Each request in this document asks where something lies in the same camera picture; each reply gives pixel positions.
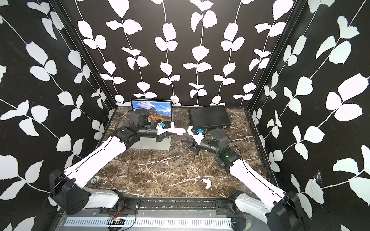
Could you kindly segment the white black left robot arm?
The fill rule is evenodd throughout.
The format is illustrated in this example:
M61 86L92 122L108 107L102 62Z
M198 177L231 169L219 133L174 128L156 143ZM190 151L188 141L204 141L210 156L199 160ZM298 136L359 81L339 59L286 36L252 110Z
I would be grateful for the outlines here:
M68 214L83 209L101 208L104 214L116 214L127 208L125 196L117 190L96 190L86 185L107 163L122 154L141 138L161 142L173 135L182 135L171 121L155 120L150 111L138 108L132 112L127 127L121 127L96 150L65 170L50 174L50 197Z

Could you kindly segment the white wireless mouse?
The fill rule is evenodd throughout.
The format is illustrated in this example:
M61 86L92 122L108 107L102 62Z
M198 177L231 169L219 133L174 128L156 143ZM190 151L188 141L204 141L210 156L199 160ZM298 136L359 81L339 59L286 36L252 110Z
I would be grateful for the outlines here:
M170 133L175 133L177 135L183 135L187 131L184 128L170 128L168 129Z

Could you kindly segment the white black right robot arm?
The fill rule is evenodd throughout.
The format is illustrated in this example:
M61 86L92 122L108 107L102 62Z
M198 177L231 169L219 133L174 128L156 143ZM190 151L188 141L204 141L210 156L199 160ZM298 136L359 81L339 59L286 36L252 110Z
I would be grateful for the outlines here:
M250 214L264 222L271 231L308 231L310 226L303 216L298 196L286 193L258 174L240 154L229 146L229 137L223 129L214 129L211 139L202 129L189 126L192 140L183 143L195 154L206 151L215 155L218 166L247 186L257 198L241 193L234 198L237 211Z

